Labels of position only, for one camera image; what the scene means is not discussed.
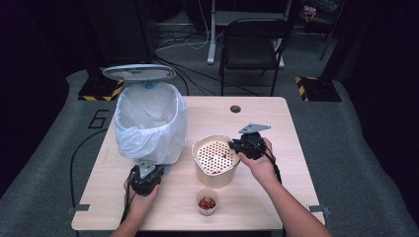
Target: dark background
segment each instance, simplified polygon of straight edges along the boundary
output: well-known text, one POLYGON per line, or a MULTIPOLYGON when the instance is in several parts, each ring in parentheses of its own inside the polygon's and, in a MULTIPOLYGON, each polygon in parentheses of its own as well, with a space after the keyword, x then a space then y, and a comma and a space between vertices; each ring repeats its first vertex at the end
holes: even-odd
MULTIPOLYGON (((348 2, 352 6, 348 15, 357 16, 356 6, 363 1, 348 2)), ((371 3, 370 20, 359 26, 367 29, 360 42, 360 53, 343 83, 358 112, 367 143, 398 185, 418 223, 419 3, 371 3)), ((86 68, 86 62, 106 66, 106 60, 80 1, 7 0, 1 1, 0 11, 3 195, 64 105, 68 94, 66 76, 86 68), (65 17, 74 22, 68 23, 65 17), (84 44, 74 41, 79 37, 84 44), (88 49, 85 55, 89 58, 80 58, 80 48, 88 49)), ((346 26, 355 21, 345 20, 346 26)), ((340 37, 344 37, 345 26, 340 32, 340 37)))

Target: white desk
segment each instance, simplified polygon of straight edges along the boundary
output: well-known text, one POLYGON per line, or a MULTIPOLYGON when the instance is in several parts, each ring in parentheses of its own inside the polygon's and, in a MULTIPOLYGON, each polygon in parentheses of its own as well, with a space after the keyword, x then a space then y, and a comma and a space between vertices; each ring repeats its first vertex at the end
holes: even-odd
MULTIPOLYGON (((287 0, 287 7, 284 13, 252 13, 252 12, 226 12, 216 11, 215 0, 212 0, 211 20, 210 20, 210 42, 208 64, 213 64, 215 58, 215 26, 227 26, 231 22, 245 18, 269 18, 269 19, 286 19, 290 11, 293 0, 287 0)), ((280 67, 284 67, 284 60, 280 59, 280 67)))

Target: yellow black tape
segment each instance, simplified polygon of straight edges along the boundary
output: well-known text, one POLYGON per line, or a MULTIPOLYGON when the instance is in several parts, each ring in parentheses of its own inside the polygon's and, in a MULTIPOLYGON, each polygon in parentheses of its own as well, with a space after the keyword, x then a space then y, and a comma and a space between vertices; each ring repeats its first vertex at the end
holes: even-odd
POLYGON ((80 101, 114 101, 123 88, 124 81, 119 81, 112 95, 109 96, 79 96, 80 101))
POLYGON ((301 78, 317 80, 316 77, 295 77, 296 86, 298 87, 299 95, 303 101, 308 101, 307 94, 305 92, 304 87, 302 86, 301 78))

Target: human arm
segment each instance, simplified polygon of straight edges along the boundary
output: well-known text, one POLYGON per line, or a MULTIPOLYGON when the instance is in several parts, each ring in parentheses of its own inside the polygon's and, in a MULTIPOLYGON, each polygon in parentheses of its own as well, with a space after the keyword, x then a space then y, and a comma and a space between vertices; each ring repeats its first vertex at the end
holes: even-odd
MULTIPOLYGON (((268 147, 266 152, 273 157, 272 143, 267 138, 264 138, 264 141, 268 147)), ((330 231, 278 181, 273 164, 266 155, 257 160, 249 159, 243 153, 238 155, 268 194, 289 236, 332 236, 330 231)))
POLYGON ((144 220, 147 213, 150 211, 154 200, 158 196, 158 187, 154 187, 153 191, 147 197, 137 195, 132 189, 132 186, 129 186, 129 200, 132 199, 132 202, 129 206, 128 214, 123 223, 112 233, 112 237, 126 237, 126 236, 135 236, 138 231, 139 226, 144 220))

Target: perforated container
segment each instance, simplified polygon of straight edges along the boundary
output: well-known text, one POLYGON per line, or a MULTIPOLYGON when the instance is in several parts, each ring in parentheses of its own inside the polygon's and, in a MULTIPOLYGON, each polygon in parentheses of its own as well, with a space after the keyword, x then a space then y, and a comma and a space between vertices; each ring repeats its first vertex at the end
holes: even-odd
POLYGON ((240 158, 228 146, 232 141, 226 134, 206 136, 192 146, 192 154, 201 183, 214 189, 228 185, 233 179, 240 158))

